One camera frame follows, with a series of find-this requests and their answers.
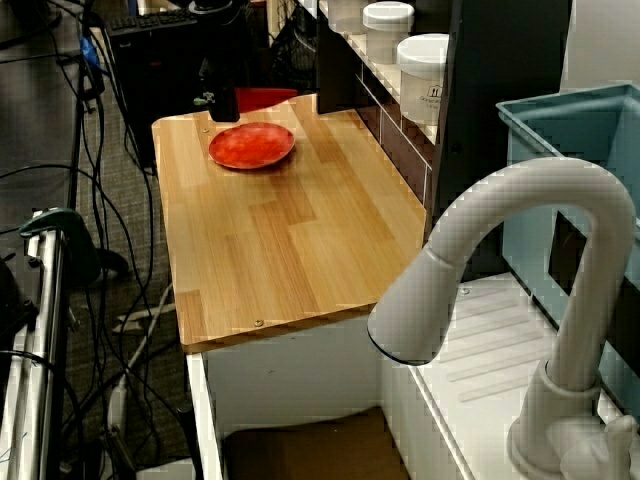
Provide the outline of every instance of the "faucet handle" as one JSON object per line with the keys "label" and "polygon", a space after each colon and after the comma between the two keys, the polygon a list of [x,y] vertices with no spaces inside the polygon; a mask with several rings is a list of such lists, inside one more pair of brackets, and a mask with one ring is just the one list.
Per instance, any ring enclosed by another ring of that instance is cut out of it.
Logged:
{"label": "faucet handle", "polygon": [[605,427],[609,459],[606,480],[631,480],[631,442],[638,430],[638,423],[631,415],[617,418]]}

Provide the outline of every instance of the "blue bin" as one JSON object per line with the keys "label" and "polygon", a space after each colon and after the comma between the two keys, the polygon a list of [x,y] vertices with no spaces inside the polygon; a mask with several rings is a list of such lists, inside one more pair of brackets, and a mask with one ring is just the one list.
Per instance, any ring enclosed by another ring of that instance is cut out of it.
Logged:
{"label": "blue bin", "polygon": [[[593,162],[626,186],[640,214],[640,90],[634,85],[545,95],[502,102],[497,107],[500,118],[509,126],[509,165],[549,156]],[[582,211],[566,205],[538,207],[505,222],[502,253],[560,323],[567,295],[547,271],[558,213],[588,237],[589,221]],[[638,242],[625,276],[640,288]],[[600,374],[610,391],[640,419],[640,372],[632,371],[609,343],[604,348]]]}
{"label": "blue bin", "polygon": [[640,213],[640,90],[631,84],[498,104],[509,128],[509,164],[575,157],[613,173]]}

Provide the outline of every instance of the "faucet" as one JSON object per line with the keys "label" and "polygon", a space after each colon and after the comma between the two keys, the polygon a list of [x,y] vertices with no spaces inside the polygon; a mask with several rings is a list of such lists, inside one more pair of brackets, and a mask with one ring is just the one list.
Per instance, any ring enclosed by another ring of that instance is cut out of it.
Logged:
{"label": "faucet", "polygon": [[591,232],[551,354],[529,384],[507,451],[531,480],[640,480],[638,425],[597,415],[598,365],[635,231],[627,189],[602,167],[538,158],[477,182],[444,212],[422,251],[368,318],[369,337],[392,360],[419,366],[444,342],[464,268],[480,241],[513,213],[569,204]]}

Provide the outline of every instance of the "jar lid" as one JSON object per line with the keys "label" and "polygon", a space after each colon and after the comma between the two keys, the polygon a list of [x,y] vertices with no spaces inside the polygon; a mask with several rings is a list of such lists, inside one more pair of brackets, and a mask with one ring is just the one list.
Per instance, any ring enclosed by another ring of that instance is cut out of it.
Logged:
{"label": "jar lid", "polygon": [[376,2],[367,5],[362,23],[372,30],[408,33],[413,25],[414,9],[403,2]]}
{"label": "jar lid", "polygon": [[449,35],[427,33],[409,37],[398,44],[396,63],[403,72],[429,78],[444,70],[448,47]]}

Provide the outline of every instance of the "red plate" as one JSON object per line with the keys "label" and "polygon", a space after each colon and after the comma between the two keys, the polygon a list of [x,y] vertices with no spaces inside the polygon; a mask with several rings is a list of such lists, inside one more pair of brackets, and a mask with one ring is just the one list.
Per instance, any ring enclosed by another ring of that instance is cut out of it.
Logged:
{"label": "red plate", "polygon": [[209,156],[225,167],[260,168],[286,157],[293,143],[293,134],[279,125],[245,123],[216,135],[209,144]]}

